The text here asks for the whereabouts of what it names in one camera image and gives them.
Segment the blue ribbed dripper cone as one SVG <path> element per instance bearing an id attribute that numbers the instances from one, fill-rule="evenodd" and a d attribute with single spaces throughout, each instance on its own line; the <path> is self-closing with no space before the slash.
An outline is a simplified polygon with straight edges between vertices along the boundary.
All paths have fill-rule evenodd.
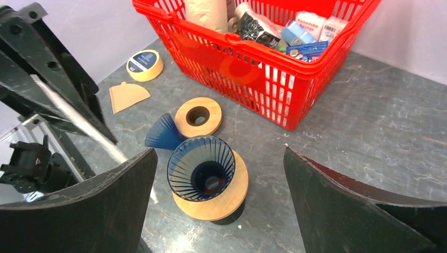
<path id="1" fill-rule="evenodd" d="M 218 137 L 201 135 L 185 140 L 173 151 L 167 180 L 175 196 L 203 202 L 223 193 L 235 171 L 232 148 Z"/>
<path id="2" fill-rule="evenodd" d="M 173 151 L 186 139 L 178 130 L 170 113 L 165 113 L 155 121 L 148 131 L 144 145 Z"/>

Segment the light blue small box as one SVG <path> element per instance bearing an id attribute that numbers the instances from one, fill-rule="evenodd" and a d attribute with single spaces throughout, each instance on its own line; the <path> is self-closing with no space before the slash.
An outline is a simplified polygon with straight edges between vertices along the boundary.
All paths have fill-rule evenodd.
<path id="1" fill-rule="evenodd" d="M 317 40 L 296 21 L 289 21 L 281 31 L 281 39 L 289 46 L 315 43 Z"/>

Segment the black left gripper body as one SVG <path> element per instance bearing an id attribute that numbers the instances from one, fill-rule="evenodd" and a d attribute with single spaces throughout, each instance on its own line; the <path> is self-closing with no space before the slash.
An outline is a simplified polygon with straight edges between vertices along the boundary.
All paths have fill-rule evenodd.
<path id="1" fill-rule="evenodd" d="M 78 183 L 63 157 L 49 150 L 48 135 L 42 143 L 18 141 L 9 164 L 1 165 L 1 183 L 12 185 L 19 193 L 56 192 Z"/>

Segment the brown cardboard piece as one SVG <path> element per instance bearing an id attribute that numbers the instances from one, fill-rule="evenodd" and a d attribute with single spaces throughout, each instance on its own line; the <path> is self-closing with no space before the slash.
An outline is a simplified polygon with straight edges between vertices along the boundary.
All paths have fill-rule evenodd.
<path id="1" fill-rule="evenodd" d="M 109 93 L 114 114 L 148 99 L 151 96 L 144 87 L 126 82 L 110 87 Z"/>

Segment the red plastic shopping basket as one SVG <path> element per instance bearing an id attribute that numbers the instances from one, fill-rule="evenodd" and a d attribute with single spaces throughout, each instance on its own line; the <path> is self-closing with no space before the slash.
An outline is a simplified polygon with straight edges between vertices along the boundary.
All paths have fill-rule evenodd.
<path id="1" fill-rule="evenodd" d="M 285 25 L 299 11 L 347 20 L 315 61 L 306 63 L 258 43 L 186 21 L 184 1 L 133 1 L 188 77 L 287 130 L 297 128 L 344 64 L 379 1 L 250 1 L 255 12 Z"/>

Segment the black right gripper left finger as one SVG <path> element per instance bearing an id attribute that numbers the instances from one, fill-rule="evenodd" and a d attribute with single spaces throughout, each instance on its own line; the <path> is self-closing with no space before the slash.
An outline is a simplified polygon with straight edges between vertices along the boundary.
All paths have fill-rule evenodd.
<path id="1" fill-rule="evenodd" d="M 149 148 L 36 201 L 1 205 L 1 252 L 149 252 L 141 233 L 157 164 Z"/>

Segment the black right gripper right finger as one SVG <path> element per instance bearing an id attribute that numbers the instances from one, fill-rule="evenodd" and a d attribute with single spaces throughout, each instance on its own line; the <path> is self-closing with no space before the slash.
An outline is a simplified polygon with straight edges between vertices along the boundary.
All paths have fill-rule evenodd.
<path id="1" fill-rule="evenodd" d="M 306 252 L 446 252 L 446 203 L 386 191 L 287 148 L 284 172 Z"/>

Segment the dark snack packet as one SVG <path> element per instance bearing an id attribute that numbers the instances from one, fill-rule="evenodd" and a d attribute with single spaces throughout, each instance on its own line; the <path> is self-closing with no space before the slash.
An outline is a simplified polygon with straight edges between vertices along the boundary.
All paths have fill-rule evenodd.
<path id="1" fill-rule="evenodd" d="M 267 17 L 246 11 L 239 19 L 236 34 L 241 40 L 249 40 L 263 46 L 274 48 L 281 40 L 281 34 L 276 25 Z"/>

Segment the white paper coffee filter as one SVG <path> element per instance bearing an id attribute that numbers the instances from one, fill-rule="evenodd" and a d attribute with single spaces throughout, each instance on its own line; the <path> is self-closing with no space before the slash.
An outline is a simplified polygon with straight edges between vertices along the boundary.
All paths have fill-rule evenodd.
<path id="1" fill-rule="evenodd" d="M 118 164 L 122 164 L 128 160 L 124 153 L 104 134 L 97 130 L 90 122 L 88 122 L 78 111 L 69 105 L 63 98 L 54 92 L 47 84 L 45 84 L 37 75 L 31 74 L 31 79 L 40 87 L 51 102 L 62 111 L 62 113 L 83 133 L 89 136 L 102 146 L 102 148 L 115 160 Z"/>

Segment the beige paper roll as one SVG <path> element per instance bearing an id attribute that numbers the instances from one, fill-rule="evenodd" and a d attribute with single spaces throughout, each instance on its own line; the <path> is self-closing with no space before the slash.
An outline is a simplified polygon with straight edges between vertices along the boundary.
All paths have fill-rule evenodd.
<path id="1" fill-rule="evenodd" d="M 219 33 L 228 32 L 225 0 L 186 0 L 184 6 L 188 22 Z"/>

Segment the white red carton box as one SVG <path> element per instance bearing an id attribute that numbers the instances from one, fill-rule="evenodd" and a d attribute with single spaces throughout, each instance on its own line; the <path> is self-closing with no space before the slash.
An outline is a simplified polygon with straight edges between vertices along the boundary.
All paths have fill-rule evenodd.
<path id="1" fill-rule="evenodd" d="M 348 21 L 341 18 L 331 16 L 329 17 L 320 33 L 319 42 L 327 41 L 330 43 L 348 24 Z"/>

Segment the white pink small box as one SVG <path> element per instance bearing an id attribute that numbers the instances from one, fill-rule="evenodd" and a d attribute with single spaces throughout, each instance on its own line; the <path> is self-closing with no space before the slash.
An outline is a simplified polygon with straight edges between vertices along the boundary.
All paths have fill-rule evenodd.
<path id="1" fill-rule="evenodd" d="M 319 41 L 323 26 L 327 18 L 316 13 L 300 11 L 296 14 L 295 21 L 303 27 L 316 41 Z"/>

